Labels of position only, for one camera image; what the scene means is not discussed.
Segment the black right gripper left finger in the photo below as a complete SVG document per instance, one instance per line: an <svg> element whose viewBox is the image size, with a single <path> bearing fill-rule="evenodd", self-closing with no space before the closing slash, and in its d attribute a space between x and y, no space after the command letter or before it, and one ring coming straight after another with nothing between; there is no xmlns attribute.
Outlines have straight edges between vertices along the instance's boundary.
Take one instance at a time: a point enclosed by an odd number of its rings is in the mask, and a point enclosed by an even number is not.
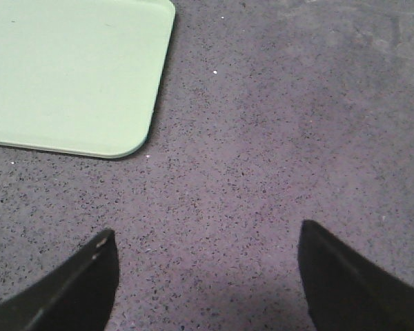
<svg viewBox="0 0 414 331"><path fill-rule="evenodd" d="M0 304L0 330L104 330L119 285L115 233L105 229L65 263Z"/></svg>

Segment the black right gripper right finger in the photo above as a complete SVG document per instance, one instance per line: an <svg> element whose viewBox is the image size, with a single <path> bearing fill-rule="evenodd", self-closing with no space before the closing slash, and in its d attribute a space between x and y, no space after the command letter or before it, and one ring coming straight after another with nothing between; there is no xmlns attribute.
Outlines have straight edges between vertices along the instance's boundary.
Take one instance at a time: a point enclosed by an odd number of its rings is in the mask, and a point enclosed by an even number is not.
<svg viewBox="0 0 414 331"><path fill-rule="evenodd" d="M414 288L316 221L302 223L298 264L317 330L414 330Z"/></svg>

